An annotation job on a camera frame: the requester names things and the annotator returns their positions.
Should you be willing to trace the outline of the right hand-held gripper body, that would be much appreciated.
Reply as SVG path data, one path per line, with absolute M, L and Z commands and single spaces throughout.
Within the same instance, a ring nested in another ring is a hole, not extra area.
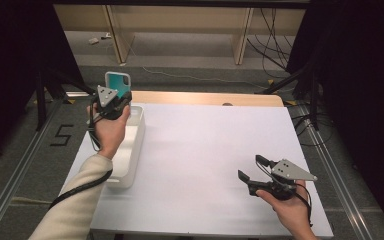
M 291 199 L 297 189 L 297 180 L 317 181 L 318 177 L 302 169 L 287 159 L 278 162 L 271 161 L 269 167 L 256 162 L 256 165 L 271 178 L 268 182 L 259 182 L 250 179 L 247 184 L 249 194 L 256 196 L 258 190 L 264 190 L 272 194 L 278 200 Z

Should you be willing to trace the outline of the iridescent blue phone case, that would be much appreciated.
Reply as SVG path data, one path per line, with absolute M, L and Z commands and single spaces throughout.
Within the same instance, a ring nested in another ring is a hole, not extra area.
M 106 72 L 105 83 L 108 88 L 118 91 L 117 96 L 119 98 L 131 90 L 131 78 L 127 73 Z

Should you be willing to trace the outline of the metal floor rail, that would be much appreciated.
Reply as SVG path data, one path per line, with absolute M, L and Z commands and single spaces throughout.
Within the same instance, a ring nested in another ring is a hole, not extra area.
M 62 100 L 54 100 L 50 107 L 49 112 L 45 115 L 45 121 L 41 127 L 35 131 L 32 140 L 30 141 L 28 147 L 23 153 L 21 159 L 19 160 L 14 172 L 9 178 L 7 184 L 5 185 L 3 191 L 0 194 L 0 222 L 13 198 L 16 191 L 18 190 L 27 170 L 29 169 L 33 158 L 35 157 L 37 151 L 39 150 L 44 137 L 46 136 L 49 125 L 51 124 L 54 116 L 62 106 Z
M 353 228 L 353 231 L 358 240 L 373 240 L 368 223 L 364 218 L 362 211 L 359 209 L 355 198 L 350 192 L 350 188 L 346 184 L 344 175 L 334 162 L 331 152 L 328 150 L 326 143 L 331 139 L 333 132 L 330 132 L 329 137 L 324 140 L 320 131 L 316 131 L 310 124 L 308 119 L 309 110 L 304 105 L 299 105 L 297 108 L 300 116 L 299 119 L 303 123 L 303 127 L 298 133 L 299 136 L 305 134 L 309 137 L 309 142 L 301 142 L 304 149 L 314 150 L 317 152 L 316 160 L 323 166 L 326 176 L 329 179 L 335 196 L 341 203 L 341 208 L 347 217 L 347 222 Z

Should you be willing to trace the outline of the person's left hand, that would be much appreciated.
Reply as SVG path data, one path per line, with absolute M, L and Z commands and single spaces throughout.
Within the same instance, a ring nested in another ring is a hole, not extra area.
M 95 121 L 95 134 L 100 143 L 98 154 L 112 159 L 125 137 L 125 128 L 130 117 L 130 106 L 124 107 L 122 115 L 116 120 L 98 118 Z

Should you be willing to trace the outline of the light wooden shelf unit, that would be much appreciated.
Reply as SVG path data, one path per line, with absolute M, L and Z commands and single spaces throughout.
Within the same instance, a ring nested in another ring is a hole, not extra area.
M 304 12 L 300 9 L 63 5 L 54 6 L 65 31 L 108 32 L 116 59 L 125 63 L 133 51 L 135 35 L 146 33 L 228 34 L 234 62 L 243 61 L 246 37 L 267 35 L 273 28 L 279 36 L 295 36 Z

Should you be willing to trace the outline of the black metal stand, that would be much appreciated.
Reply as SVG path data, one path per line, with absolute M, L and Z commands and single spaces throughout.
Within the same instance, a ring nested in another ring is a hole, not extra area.
M 277 90 L 296 81 L 296 85 L 293 90 L 293 96 L 296 100 L 302 100 L 306 95 L 309 95 L 310 110 L 308 119 L 313 128 L 318 131 L 319 126 L 317 123 L 317 102 L 319 96 L 319 85 L 317 79 L 318 76 L 316 74 L 314 65 L 307 63 L 301 69 L 292 73 L 289 77 L 286 77 L 280 82 L 271 85 L 268 89 L 261 91 L 261 94 L 273 94 Z
M 56 68 L 42 67 L 38 71 L 36 77 L 38 130 L 40 130 L 47 121 L 45 92 L 48 92 L 53 100 L 67 100 L 69 96 L 67 91 L 63 88 L 64 84 L 71 85 L 81 90 L 87 96 L 95 94 L 95 91 L 85 84 L 81 74 L 73 77 Z

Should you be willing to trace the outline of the white plastic storage bin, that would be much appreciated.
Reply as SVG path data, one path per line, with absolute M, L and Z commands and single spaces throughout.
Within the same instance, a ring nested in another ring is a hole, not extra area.
M 145 116 L 141 106 L 132 106 L 125 129 L 125 138 L 113 158 L 113 172 L 106 181 L 110 188 L 126 189 L 132 186 L 145 135 Z

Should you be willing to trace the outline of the dark curtain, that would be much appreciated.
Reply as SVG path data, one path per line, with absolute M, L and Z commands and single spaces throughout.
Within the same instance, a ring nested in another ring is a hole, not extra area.
M 287 70 L 309 60 L 322 34 L 319 83 L 352 160 L 384 212 L 384 0 L 305 0 Z
M 0 145 L 37 83 L 53 96 L 84 80 L 51 0 L 0 0 Z

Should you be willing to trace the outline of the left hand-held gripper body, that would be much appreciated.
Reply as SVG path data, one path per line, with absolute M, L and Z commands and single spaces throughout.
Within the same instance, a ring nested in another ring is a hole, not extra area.
M 98 121 L 102 118 L 116 120 L 122 115 L 124 107 L 129 103 L 122 103 L 121 98 L 117 96 L 117 93 L 117 90 L 97 86 L 97 95 L 92 101 L 92 104 L 97 107 L 93 116 L 94 121 Z

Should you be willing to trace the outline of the person's right hand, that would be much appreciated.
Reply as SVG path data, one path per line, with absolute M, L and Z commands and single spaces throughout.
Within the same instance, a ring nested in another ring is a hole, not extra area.
M 309 222 L 309 213 L 306 206 L 308 195 L 305 190 L 306 183 L 297 180 L 296 193 L 301 196 L 285 201 L 276 199 L 272 194 L 264 190 L 258 190 L 256 194 L 272 206 L 281 224 L 292 234 L 295 240 L 319 240 L 313 233 Z

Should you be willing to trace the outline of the white table mat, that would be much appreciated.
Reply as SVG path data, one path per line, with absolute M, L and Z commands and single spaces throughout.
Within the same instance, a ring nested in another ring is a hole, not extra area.
M 205 237 L 287 235 L 271 206 L 249 194 L 244 172 L 267 180 L 262 155 L 305 168 L 284 107 L 151 104 L 143 107 L 145 135 L 135 179 L 105 188 L 94 231 Z

